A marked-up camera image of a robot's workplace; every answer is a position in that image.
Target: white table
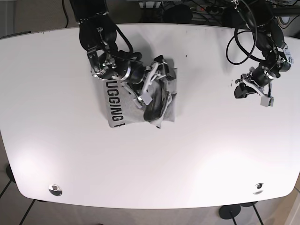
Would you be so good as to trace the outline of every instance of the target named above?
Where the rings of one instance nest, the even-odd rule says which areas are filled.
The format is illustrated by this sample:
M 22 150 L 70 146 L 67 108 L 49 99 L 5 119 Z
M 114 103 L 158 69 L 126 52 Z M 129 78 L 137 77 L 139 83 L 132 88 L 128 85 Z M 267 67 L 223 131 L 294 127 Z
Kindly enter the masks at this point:
M 289 194 L 300 171 L 300 41 L 273 82 L 274 107 L 235 99 L 232 29 L 165 24 L 120 28 L 143 61 L 178 68 L 176 122 L 108 126 L 101 81 L 90 75 L 78 28 L 0 40 L 0 129 L 20 192 L 76 205 L 167 209 L 245 203 Z M 250 49 L 251 34 L 241 35 Z M 120 49 L 125 44 L 118 39 Z M 259 51 L 256 56 L 262 57 Z M 245 55 L 235 44 L 230 57 Z M 254 195 L 255 185 L 264 183 Z M 61 187 L 61 196 L 48 186 Z

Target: fabric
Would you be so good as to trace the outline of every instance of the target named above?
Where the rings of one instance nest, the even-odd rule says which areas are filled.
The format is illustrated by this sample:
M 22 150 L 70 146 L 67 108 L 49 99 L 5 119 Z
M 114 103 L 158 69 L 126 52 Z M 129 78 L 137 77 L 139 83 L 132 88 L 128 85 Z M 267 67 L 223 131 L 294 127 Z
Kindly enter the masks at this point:
M 175 99 L 176 99 L 176 81 L 167 81 L 166 78 L 166 108 L 163 109 L 163 116 L 157 120 L 151 121 L 150 124 L 161 128 L 162 121 L 175 122 Z M 141 109 L 133 101 L 133 96 L 125 90 L 120 81 L 104 81 L 104 95 L 107 111 L 108 124 L 111 128 L 117 128 L 131 123 L 145 122 L 145 106 Z

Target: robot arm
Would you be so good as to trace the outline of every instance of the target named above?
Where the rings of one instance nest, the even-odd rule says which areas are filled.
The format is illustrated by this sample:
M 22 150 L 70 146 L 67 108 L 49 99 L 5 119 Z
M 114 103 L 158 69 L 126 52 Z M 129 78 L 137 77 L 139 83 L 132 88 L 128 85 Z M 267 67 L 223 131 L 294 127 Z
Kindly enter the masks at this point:
M 259 66 L 250 72 L 242 74 L 235 82 L 239 85 L 234 91 L 235 98 L 246 98 L 249 94 L 257 93 L 262 96 L 261 105 L 273 106 L 274 98 L 271 96 L 271 82 L 280 77 L 279 72 L 286 72 L 291 68 L 293 59 L 288 46 L 284 41 L 284 35 L 280 29 L 277 19 L 274 17 L 270 7 L 264 0 L 256 0 L 248 4 L 251 12 L 239 4 L 238 0 L 233 1 L 235 8 L 241 18 L 246 22 L 255 38 L 255 18 L 257 27 L 256 47 L 262 51 L 264 60 L 250 56 L 251 59 L 259 62 Z M 235 29 L 234 38 L 239 48 L 248 53 L 239 43 L 238 28 Z M 264 87 L 269 85 L 268 93 L 264 93 Z
M 77 22 L 80 24 L 80 43 L 87 51 L 92 75 L 98 79 L 118 80 L 133 97 L 138 108 L 145 106 L 144 119 L 152 121 L 162 116 L 167 101 L 162 94 L 167 93 L 161 79 L 174 79 L 172 69 L 168 67 L 163 56 L 145 67 L 142 54 L 134 52 L 131 43 L 118 26 L 110 19 L 105 0 L 70 0 Z M 118 50 L 115 43 L 117 33 L 128 46 L 128 52 Z M 148 88 L 154 83 L 158 89 L 151 93 Z

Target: cable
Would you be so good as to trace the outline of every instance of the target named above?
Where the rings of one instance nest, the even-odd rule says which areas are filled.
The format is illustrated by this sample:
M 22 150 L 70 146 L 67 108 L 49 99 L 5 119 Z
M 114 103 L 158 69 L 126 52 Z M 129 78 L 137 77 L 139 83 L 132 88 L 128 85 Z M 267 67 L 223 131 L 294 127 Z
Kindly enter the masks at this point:
M 139 60 L 133 60 L 133 59 L 130 59 L 130 58 L 123 58 L 123 57 L 121 57 L 121 56 L 117 56 L 117 55 L 115 55 L 115 54 L 112 54 L 112 53 L 110 53 L 108 50 L 106 50 L 106 49 L 101 49 L 103 52 L 105 52 L 105 53 L 107 53 L 107 54 L 110 54 L 111 56 L 113 56 L 113 57 L 115 57 L 115 58 L 118 58 L 118 59 L 121 59 L 121 60 L 128 60 L 128 61 L 130 61 L 130 62 L 139 62 L 139 63 L 142 63 L 141 61 L 139 61 Z
M 3 191 L 0 194 L 0 198 L 2 197 L 2 195 L 4 194 L 4 192 L 6 191 L 6 189 L 8 188 L 8 186 L 10 185 L 11 180 L 7 183 L 7 185 L 5 186 L 5 188 L 3 189 Z
M 268 74 L 274 68 L 274 66 L 277 64 L 278 59 L 279 59 L 279 53 L 277 53 L 277 57 L 276 57 L 274 65 L 270 69 L 268 69 L 266 74 Z M 268 97 L 270 98 L 271 97 L 271 82 L 269 79 L 268 79 L 268 84 L 269 84 Z
M 253 18 L 253 23 L 254 23 L 254 28 L 255 28 L 255 38 L 254 38 L 253 47 L 252 47 L 250 53 L 247 55 L 247 57 L 246 57 L 242 62 L 238 62 L 238 63 L 232 62 L 232 61 L 230 61 L 230 59 L 228 58 L 228 48 L 229 48 L 229 44 L 230 44 L 231 41 L 234 39 L 234 36 L 231 38 L 231 40 L 229 41 L 229 43 L 228 43 L 228 45 L 227 45 L 227 47 L 226 47 L 226 58 L 227 58 L 227 60 L 228 60 L 231 64 L 233 64 L 233 65 L 240 65 L 240 64 L 246 62 L 246 61 L 251 57 L 251 55 L 252 55 L 252 53 L 253 53 L 253 51 L 254 51 L 254 49 L 255 49 L 256 42 L 257 42 L 257 25 L 256 25 L 256 20 L 255 20 L 254 14 L 253 14 L 252 10 L 250 9 L 250 7 L 248 6 L 248 4 L 247 4 L 244 0 L 240 0 L 240 1 L 244 3 L 244 5 L 247 7 L 247 9 L 249 10 L 249 13 L 251 14 L 251 16 L 252 16 L 252 18 Z
M 201 5 L 199 5 L 197 2 L 195 2 L 195 1 L 193 1 L 193 0 L 191 0 L 191 1 L 192 1 L 193 3 L 195 3 L 196 5 L 198 5 L 200 8 L 202 8 L 205 12 L 207 12 L 208 15 L 210 15 L 212 18 L 214 18 L 215 21 L 217 21 L 221 26 L 223 26 L 222 23 L 221 23 L 214 15 L 212 15 L 212 14 L 210 14 L 208 11 L 206 11 L 206 9 L 205 9 L 204 7 L 202 7 Z
M 234 39 L 235 39 L 235 42 L 236 44 L 238 45 L 238 47 L 246 54 L 246 55 L 249 55 L 249 52 L 247 52 L 246 49 L 244 49 L 244 47 L 240 44 L 240 41 L 239 41 L 239 38 L 238 38 L 238 30 L 239 29 L 235 29 L 234 30 Z M 265 62 L 265 60 L 262 60 L 262 59 L 259 59 L 253 55 L 250 56 L 250 59 L 256 61 L 256 62 Z
M 284 28 L 282 27 L 282 29 L 286 29 L 298 16 L 296 16 L 295 18 L 293 18 L 292 21 L 286 27 L 284 27 Z
M 133 47 L 132 47 L 131 43 L 128 41 L 127 37 L 125 37 L 125 35 L 120 30 L 120 28 L 113 22 L 113 20 L 108 15 L 107 15 L 107 17 L 111 20 L 111 22 L 115 26 L 117 32 L 120 34 L 120 36 L 123 38 L 123 40 L 127 44 L 128 48 L 129 48 L 129 53 L 133 53 Z
M 61 0 L 61 3 L 62 3 L 62 9 L 64 10 L 64 14 L 65 14 L 65 17 L 67 20 L 65 28 L 67 28 L 69 25 L 69 17 L 68 17 L 67 11 L 66 11 L 65 0 Z

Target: black cable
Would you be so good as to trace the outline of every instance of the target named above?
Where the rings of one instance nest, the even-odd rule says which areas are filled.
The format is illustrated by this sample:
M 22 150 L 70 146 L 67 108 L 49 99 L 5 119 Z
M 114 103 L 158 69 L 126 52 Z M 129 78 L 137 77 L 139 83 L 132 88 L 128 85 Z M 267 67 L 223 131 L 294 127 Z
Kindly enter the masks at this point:
M 192 13 L 196 13 L 197 15 L 200 15 L 200 16 L 202 16 L 205 19 L 203 25 L 205 24 L 206 21 L 208 22 L 208 25 L 210 25 L 210 21 L 208 20 L 208 18 L 206 18 L 205 16 L 203 16 L 202 13 L 200 13 L 200 12 L 199 13 L 198 12 L 192 12 Z
M 293 18 L 292 21 L 290 21 L 290 23 L 286 27 L 282 27 L 282 29 L 287 28 L 298 16 L 296 16 L 295 18 Z
M 33 199 L 33 201 L 31 202 L 31 204 L 30 204 L 30 206 L 29 206 L 29 208 L 27 209 L 25 215 L 23 216 L 22 220 L 20 221 L 19 225 L 22 225 L 22 224 L 23 224 L 24 220 L 26 219 L 26 217 L 27 217 L 27 215 L 28 215 L 28 213 L 29 213 L 29 211 L 30 211 L 30 209 L 31 209 L 31 207 L 33 206 L 33 204 L 34 204 L 35 201 L 36 201 L 36 200 Z
M 228 60 L 231 64 L 233 64 L 233 65 L 240 65 L 240 64 L 246 62 L 246 61 L 251 57 L 251 55 L 252 55 L 252 53 L 253 53 L 253 51 L 254 51 L 254 49 L 255 49 L 256 42 L 257 42 L 257 25 L 256 25 L 256 20 L 255 20 L 254 14 L 253 14 L 252 10 L 250 9 L 250 7 L 248 6 L 248 4 L 247 4 L 244 0 L 240 0 L 240 1 L 244 3 L 244 5 L 247 7 L 247 9 L 249 10 L 249 13 L 250 13 L 251 16 L 252 16 L 253 24 L 254 24 L 254 28 L 255 28 L 255 38 L 254 38 L 253 47 L 252 47 L 250 53 L 247 55 L 247 57 L 246 57 L 242 62 L 238 62 L 238 63 L 232 62 L 232 61 L 230 61 L 230 59 L 228 58 L 228 48 L 229 48 L 229 44 L 230 44 L 231 41 L 234 39 L 234 36 L 231 38 L 231 40 L 229 41 L 229 43 L 228 43 L 228 45 L 227 45 L 227 47 L 226 47 L 226 58 L 227 58 L 227 60 Z
M 279 59 L 279 53 L 277 53 L 277 57 L 276 57 L 274 65 L 270 69 L 268 69 L 266 74 L 268 74 L 274 68 L 274 66 L 277 64 L 278 59 Z M 268 84 L 269 84 L 268 97 L 270 98 L 271 97 L 271 82 L 269 79 L 268 79 Z
M 106 50 L 106 49 L 101 49 L 103 52 L 105 52 L 105 53 L 107 53 L 107 54 L 110 54 L 111 56 L 113 56 L 113 57 L 115 57 L 115 58 L 118 58 L 118 59 L 121 59 L 121 60 L 128 60 L 128 61 L 130 61 L 130 62 L 139 62 L 139 63 L 142 63 L 141 61 L 139 61 L 139 60 L 133 60 L 133 59 L 131 59 L 131 58 L 123 58 L 123 57 L 121 57 L 121 56 L 117 56 L 117 55 L 115 55 L 115 54 L 112 54 L 112 53 L 110 53 L 108 50 Z
M 201 5 L 199 5 L 197 2 L 195 2 L 193 0 L 191 0 L 191 1 L 193 3 L 195 3 L 196 5 L 198 5 L 200 8 L 202 8 L 208 15 L 210 15 L 212 18 L 214 18 L 214 20 L 217 21 L 221 26 L 223 26 L 222 23 L 214 15 L 212 15 L 211 13 L 209 13 L 208 11 L 206 11 L 206 9 L 204 7 L 202 7 Z
M 239 47 L 246 55 L 249 55 L 250 53 L 247 52 L 247 50 L 244 49 L 244 47 L 240 44 L 240 41 L 239 41 L 239 38 L 238 38 L 238 31 L 239 31 L 238 28 L 236 28 L 236 29 L 234 30 L 234 39 L 235 39 L 235 42 L 236 42 L 236 44 L 238 45 L 238 47 Z M 250 59 L 252 59 L 252 60 L 254 60 L 254 61 L 256 61 L 256 62 L 265 62 L 265 60 L 259 59 L 259 58 L 255 57 L 255 56 L 253 56 L 253 55 L 250 56 Z
M 4 194 L 4 192 L 6 191 L 6 189 L 8 188 L 8 186 L 10 185 L 11 180 L 7 183 L 7 185 L 5 186 L 5 188 L 3 189 L 3 191 L 0 194 L 0 198 L 2 197 L 2 195 Z
M 62 9 L 64 10 L 64 14 L 65 14 L 65 17 L 67 20 L 65 28 L 67 28 L 67 26 L 69 25 L 69 17 L 68 17 L 67 11 L 66 11 L 65 0 L 61 0 L 61 3 L 62 3 Z
M 112 19 L 109 16 L 108 16 L 108 18 L 111 20 L 111 22 L 115 26 L 117 32 L 120 34 L 120 36 L 123 38 L 123 40 L 127 44 L 128 48 L 129 48 L 129 53 L 133 53 L 133 47 L 132 47 L 131 43 L 128 41 L 127 37 L 125 37 L 125 35 L 120 30 L 120 28 L 112 21 Z

